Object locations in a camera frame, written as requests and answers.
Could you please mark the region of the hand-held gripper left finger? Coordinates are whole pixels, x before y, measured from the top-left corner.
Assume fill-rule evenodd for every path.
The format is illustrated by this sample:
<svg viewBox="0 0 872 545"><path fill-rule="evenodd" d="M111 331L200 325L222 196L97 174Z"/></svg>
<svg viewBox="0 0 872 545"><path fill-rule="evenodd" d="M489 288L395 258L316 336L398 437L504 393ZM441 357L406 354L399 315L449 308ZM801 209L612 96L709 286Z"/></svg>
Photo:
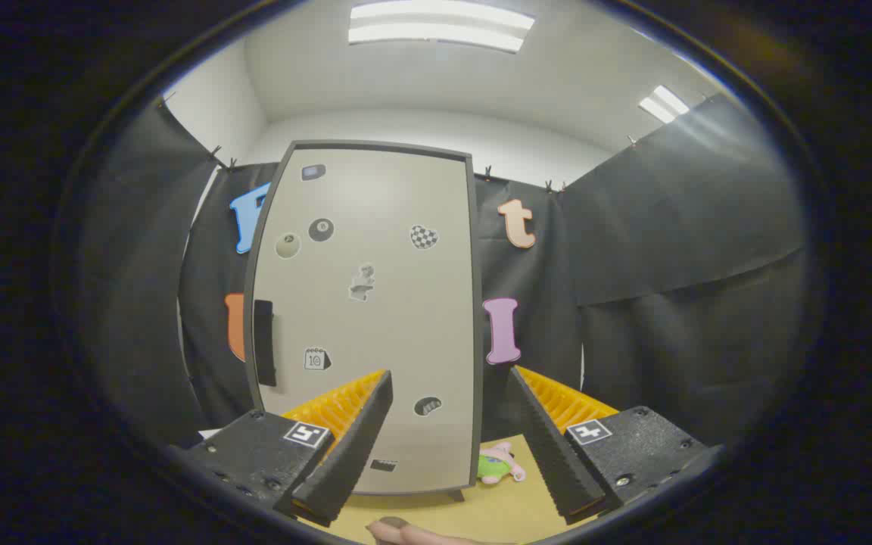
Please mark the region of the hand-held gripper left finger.
<svg viewBox="0 0 872 545"><path fill-rule="evenodd" d="M353 493L392 404L377 370L285 414L252 410L179 450L184 472L223 500L269 519L328 527Z"/></svg>

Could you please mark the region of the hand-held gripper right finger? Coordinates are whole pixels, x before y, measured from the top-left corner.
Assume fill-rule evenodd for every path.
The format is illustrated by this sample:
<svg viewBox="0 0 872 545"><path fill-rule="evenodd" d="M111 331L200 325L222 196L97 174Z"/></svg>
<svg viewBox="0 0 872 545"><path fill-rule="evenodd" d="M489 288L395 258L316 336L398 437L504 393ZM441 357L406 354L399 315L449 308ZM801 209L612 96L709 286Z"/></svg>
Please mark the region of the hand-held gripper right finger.
<svg viewBox="0 0 872 545"><path fill-rule="evenodd" d="M650 407L614 410L522 366L511 369L506 392L555 508L570 524L698 480L721 456L720 446Z"/></svg>

